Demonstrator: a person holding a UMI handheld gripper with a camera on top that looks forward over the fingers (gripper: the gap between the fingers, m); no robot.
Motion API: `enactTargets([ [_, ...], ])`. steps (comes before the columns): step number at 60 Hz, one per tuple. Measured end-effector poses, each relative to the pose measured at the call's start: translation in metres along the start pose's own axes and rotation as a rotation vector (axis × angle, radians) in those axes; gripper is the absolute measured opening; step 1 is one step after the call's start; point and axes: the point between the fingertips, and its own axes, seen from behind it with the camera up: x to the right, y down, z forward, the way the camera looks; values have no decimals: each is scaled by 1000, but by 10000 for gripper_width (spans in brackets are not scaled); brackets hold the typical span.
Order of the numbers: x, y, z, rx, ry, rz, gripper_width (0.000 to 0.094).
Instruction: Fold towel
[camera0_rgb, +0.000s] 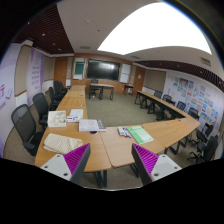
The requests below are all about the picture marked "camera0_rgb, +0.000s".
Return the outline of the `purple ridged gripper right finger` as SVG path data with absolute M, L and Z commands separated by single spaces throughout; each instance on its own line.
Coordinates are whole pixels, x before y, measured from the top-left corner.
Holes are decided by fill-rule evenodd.
M 181 170 L 166 154 L 157 155 L 137 144 L 131 150 L 143 185 L 150 184 Z

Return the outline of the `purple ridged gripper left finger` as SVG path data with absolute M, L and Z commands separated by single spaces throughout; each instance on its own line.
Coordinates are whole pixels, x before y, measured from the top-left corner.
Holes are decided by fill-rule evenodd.
M 79 185 L 90 152 L 90 144 L 85 144 L 65 155 L 56 154 L 42 165 L 41 168 L 51 174 Z

